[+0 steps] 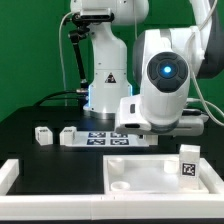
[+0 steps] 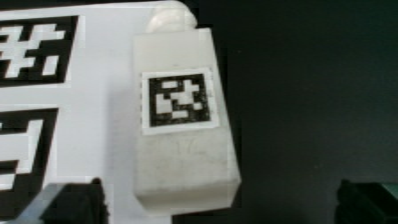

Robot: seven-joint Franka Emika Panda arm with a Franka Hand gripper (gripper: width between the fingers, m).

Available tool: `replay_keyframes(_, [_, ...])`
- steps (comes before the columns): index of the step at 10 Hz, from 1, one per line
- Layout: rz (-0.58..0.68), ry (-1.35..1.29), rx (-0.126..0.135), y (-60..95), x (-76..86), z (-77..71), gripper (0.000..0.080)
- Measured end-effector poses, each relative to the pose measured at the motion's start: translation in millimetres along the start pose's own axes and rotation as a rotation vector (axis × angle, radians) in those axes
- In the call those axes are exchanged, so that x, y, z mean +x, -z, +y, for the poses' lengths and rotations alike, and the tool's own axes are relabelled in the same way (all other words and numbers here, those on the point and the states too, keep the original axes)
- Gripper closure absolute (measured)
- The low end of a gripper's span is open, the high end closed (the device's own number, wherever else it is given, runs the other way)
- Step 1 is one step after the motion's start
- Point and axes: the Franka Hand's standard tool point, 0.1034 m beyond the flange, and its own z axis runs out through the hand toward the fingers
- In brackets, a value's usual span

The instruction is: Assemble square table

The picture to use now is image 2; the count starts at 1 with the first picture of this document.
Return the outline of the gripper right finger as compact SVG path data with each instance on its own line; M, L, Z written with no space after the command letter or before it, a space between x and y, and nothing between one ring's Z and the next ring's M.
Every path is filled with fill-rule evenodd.
M341 181L334 224L398 224L398 183Z

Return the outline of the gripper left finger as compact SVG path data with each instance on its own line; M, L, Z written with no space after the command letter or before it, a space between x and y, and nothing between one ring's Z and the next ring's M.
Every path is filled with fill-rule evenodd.
M23 224L108 224L101 180L50 184L25 211Z

